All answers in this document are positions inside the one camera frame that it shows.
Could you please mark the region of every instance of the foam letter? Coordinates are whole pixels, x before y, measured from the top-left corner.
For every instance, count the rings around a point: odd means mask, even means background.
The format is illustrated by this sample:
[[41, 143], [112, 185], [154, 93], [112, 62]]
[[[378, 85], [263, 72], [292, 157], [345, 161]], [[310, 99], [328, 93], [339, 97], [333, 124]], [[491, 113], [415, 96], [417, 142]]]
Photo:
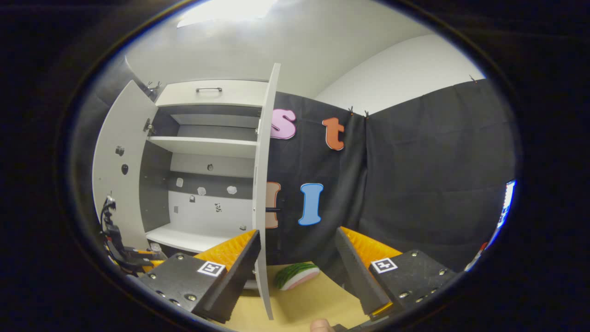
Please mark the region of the foam letter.
[[338, 140], [338, 132], [344, 132], [344, 126], [338, 123], [338, 118], [330, 118], [322, 121], [326, 126], [326, 144], [332, 150], [342, 150], [344, 142]]
[[309, 226], [317, 224], [322, 218], [317, 211], [320, 207], [320, 193], [324, 186], [319, 183], [305, 183], [301, 185], [301, 192], [305, 194], [303, 199], [303, 216], [299, 219], [299, 224]]
[[[277, 207], [277, 194], [281, 190], [281, 184], [277, 182], [266, 183], [266, 207]], [[276, 212], [265, 214], [266, 228], [277, 228], [278, 219]]]
[[270, 126], [270, 138], [289, 139], [295, 136], [295, 113], [292, 110], [275, 109]]

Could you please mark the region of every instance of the wooden table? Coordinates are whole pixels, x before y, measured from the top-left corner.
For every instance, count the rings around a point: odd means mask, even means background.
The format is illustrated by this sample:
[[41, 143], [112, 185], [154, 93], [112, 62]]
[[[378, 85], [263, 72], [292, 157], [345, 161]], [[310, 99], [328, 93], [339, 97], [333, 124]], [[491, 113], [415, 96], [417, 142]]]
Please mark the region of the wooden table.
[[317, 318], [326, 318], [330, 325], [341, 324], [346, 328], [369, 320], [360, 301], [323, 272], [291, 290], [278, 290], [273, 285], [274, 276], [285, 266], [288, 265], [267, 267], [274, 320], [268, 319], [258, 292], [245, 289], [231, 319], [225, 324], [215, 323], [239, 332], [307, 332], [311, 321]]

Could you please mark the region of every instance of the finger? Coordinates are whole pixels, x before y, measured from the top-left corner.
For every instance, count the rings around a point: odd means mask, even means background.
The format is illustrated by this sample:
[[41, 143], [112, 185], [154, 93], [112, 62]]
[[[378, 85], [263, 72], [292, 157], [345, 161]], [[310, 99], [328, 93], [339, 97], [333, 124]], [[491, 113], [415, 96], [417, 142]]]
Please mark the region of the finger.
[[330, 323], [324, 318], [312, 321], [309, 330], [310, 332], [335, 332]]

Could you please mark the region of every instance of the ceiling light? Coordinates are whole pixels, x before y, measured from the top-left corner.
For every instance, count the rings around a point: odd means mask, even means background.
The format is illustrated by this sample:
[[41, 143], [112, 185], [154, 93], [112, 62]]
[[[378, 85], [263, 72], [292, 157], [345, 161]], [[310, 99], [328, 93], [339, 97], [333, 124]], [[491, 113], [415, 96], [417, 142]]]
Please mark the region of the ceiling light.
[[242, 21], [264, 17], [277, 0], [209, 0], [186, 11], [177, 28], [212, 21]]

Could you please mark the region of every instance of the blue letter i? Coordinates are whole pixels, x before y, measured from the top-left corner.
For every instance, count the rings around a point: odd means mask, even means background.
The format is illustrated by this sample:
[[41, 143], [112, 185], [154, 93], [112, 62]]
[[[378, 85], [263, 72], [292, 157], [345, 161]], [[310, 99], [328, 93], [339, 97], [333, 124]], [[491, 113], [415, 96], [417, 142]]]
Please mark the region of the blue letter i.
[[299, 224], [309, 226], [317, 224], [322, 218], [317, 211], [320, 207], [320, 193], [324, 186], [319, 183], [305, 183], [301, 185], [301, 192], [305, 195], [303, 199], [303, 216], [299, 219]]

